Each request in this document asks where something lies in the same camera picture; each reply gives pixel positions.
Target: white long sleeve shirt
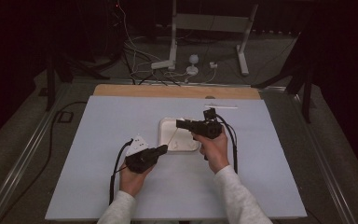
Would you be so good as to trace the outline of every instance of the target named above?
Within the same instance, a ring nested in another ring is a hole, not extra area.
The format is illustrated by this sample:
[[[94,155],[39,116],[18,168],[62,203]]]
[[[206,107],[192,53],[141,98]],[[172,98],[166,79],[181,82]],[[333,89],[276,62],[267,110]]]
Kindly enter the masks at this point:
[[[252,193],[241,183],[234,169],[228,165],[214,176],[214,183],[226,208],[231,224],[271,224]]]
[[[271,224],[259,207],[252,193],[241,183],[240,178],[229,165],[214,177],[214,183],[225,204],[228,222],[231,224]],[[130,223],[136,206],[130,194],[119,191],[98,224]]]

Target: white object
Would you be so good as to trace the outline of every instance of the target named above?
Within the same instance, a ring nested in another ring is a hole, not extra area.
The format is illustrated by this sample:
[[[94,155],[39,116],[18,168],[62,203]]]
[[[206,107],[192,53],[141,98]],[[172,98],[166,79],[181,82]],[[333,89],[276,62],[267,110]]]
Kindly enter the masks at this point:
[[[199,69],[194,64],[199,62],[199,55],[197,54],[190,55],[188,61],[191,63],[191,66],[189,66],[186,69],[186,72],[191,76],[195,76],[199,72]]]
[[[165,68],[165,67],[171,67],[174,66],[174,61],[168,60],[158,63],[152,63],[151,67],[152,69],[159,69],[159,68]]]
[[[158,145],[167,144],[169,151],[195,151],[200,148],[200,142],[193,140],[191,132],[176,128],[176,119],[171,118],[159,122]]]
[[[237,133],[240,179],[266,215],[305,217],[307,213],[296,182],[263,100],[91,96],[46,219],[98,219],[108,207],[110,176],[123,144],[134,133],[141,133],[150,145],[156,146],[161,118],[202,120],[202,111],[209,103],[238,106],[238,109],[216,109],[216,112]],[[228,142],[232,164],[232,145]],[[198,151],[158,158],[136,199],[135,220],[226,217],[214,187],[213,172]]]
[[[127,150],[126,156],[133,155],[147,148],[149,148],[149,145],[146,143],[146,141],[140,135],[137,135]]]
[[[211,68],[217,68],[217,63],[210,62],[210,63],[209,63],[209,66],[210,66]]]
[[[216,105],[214,103],[210,103],[208,105],[205,105],[205,107],[208,108],[219,108],[219,109],[238,109],[237,105]]]

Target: metal frame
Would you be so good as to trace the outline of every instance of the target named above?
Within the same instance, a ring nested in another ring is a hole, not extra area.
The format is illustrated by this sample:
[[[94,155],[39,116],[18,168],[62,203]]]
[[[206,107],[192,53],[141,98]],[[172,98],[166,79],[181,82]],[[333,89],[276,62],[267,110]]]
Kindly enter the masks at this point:
[[[243,33],[243,39],[240,45],[236,47],[238,60],[240,62],[241,73],[249,75],[248,65],[245,60],[245,46],[251,33],[253,22],[255,20],[255,13],[258,5],[253,5],[251,15],[245,17],[226,17],[226,16],[211,16],[211,15],[197,15],[197,14],[182,14],[176,12],[176,0],[172,2],[172,37],[170,58],[168,61],[152,63],[152,69],[168,67],[168,70],[175,70],[176,63],[176,29],[189,30],[206,30],[206,31],[224,31]]]

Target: person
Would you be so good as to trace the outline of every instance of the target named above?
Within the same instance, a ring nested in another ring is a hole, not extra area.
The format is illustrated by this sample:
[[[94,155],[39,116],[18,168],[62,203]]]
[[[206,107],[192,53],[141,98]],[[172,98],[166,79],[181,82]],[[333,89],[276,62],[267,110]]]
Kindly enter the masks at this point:
[[[227,136],[225,129],[215,139],[192,133],[201,142],[200,153],[208,158],[209,167],[215,173],[214,183],[226,208],[227,220],[231,224],[271,224],[259,207],[252,193],[241,183],[240,178],[228,162]],[[142,174],[129,169],[120,171],[119,191],[98,221],[98,224],[130,223],[136,206],[135,196],[141,190],[149,168]]]

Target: white tray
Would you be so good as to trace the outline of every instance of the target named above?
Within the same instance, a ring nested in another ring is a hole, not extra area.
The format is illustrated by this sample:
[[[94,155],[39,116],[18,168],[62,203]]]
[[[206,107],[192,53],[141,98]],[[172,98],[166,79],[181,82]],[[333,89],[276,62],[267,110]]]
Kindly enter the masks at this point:
[[[158,145],[168,145],[169,151],[195,151],[200,148],[200,142],[193,140],[191,132],[176,128],[176,120],[165,118],[159,122]]]

